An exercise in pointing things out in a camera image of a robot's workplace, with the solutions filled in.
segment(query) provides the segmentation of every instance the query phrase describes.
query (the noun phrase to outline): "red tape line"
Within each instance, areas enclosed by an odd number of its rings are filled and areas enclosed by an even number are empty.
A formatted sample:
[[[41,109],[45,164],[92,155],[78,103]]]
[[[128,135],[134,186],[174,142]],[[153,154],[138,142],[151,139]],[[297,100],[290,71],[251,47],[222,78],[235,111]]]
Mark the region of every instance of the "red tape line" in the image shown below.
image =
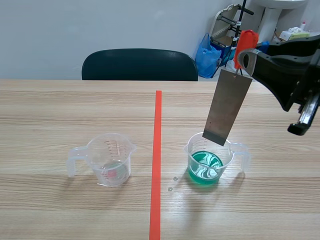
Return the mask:
[[[161,240],[162,92],[155,92],[149,240]]]

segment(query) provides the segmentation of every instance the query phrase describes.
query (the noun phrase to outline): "wooden table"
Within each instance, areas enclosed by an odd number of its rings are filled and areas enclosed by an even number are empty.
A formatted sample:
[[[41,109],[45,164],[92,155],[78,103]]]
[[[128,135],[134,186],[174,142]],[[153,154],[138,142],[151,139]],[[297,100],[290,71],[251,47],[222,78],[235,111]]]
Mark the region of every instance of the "wooden table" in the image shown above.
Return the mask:
[[[215,188],[189,180],[183,146],[203,131],[215,87],[0,81],[0,238],[148,240],[155,91],[162,90],[161,239],[318,240],[320,118],[305,136],[288,133],[297,106],[284,112],[258,82],[229,135],[248,145],[250,170],[228,167]],[[84,162],[67,177],[69,149],[102,133],[125,134],[137,145],[122,187],[97,185]]]

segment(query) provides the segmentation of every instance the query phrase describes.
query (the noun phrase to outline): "white sink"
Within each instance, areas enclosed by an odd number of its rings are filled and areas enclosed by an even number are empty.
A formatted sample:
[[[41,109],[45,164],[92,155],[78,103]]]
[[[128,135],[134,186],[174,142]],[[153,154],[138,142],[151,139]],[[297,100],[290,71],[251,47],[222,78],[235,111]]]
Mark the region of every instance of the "white sink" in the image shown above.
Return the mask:
[[[253,0],[256,4],[270,9],[296,9],[307,0]]]
[[[265,7],[258,34],[259,43],[271,41],[282,9],[295,9],[307,0],[253,0],[256,4]]]

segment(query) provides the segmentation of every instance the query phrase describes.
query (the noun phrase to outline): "black chair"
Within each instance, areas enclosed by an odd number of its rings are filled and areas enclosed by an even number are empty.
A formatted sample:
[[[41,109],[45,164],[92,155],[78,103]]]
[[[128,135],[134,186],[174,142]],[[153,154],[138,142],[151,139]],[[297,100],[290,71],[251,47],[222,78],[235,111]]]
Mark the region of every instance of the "black chair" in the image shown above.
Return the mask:
[[[198,71],[195,61],[182,52],[111,49],[85,59],[82,80],[198,81]]]

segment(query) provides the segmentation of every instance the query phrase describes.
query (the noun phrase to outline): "clear plastic cup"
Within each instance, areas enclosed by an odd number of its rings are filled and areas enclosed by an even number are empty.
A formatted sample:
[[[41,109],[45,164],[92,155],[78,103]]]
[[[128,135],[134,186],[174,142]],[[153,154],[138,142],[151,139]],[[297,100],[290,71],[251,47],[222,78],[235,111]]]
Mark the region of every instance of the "clear plastic cup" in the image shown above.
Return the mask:
[[[76,160],[85,160],[100,185],[115,187],[130,176],[130,156],[136,150],[126,137],[107,133],[92,139],[86,146],[71,149],[66,161],[68,176],[76,175]]]
[[[240,158],[243,171],[249,167],[251,155],[246,145],[226,140],[224,146],[220,146],[202,135],[203,132],[193,135],[184,147],[188,154],[187,170],[194,181],[207,185],[218,183],[235,158]]]

